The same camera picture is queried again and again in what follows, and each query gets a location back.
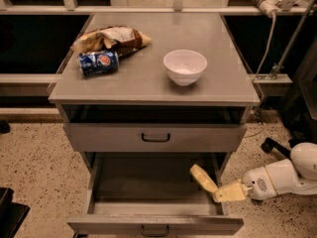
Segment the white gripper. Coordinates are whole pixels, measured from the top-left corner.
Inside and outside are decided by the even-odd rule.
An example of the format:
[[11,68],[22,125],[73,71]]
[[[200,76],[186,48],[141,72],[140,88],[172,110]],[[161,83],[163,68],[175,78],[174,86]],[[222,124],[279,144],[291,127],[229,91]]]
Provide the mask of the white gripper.
[[265,167],[246,172],[240,180],[223,185],[213,193],[215,202],[232,202],[245,200],[249,197],[255,200],[265,200],[277,196],[276,190],[268,176]]

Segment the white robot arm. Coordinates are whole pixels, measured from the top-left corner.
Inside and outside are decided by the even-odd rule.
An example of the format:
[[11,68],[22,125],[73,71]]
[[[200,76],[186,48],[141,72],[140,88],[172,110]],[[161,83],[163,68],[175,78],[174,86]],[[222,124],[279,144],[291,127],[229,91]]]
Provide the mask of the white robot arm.
[[247,197],[265,200],[285,193],[317,193],[317,145],[300,143],[288,158],[247,171],[241,179],[218,188],[216,202],[239,201]]

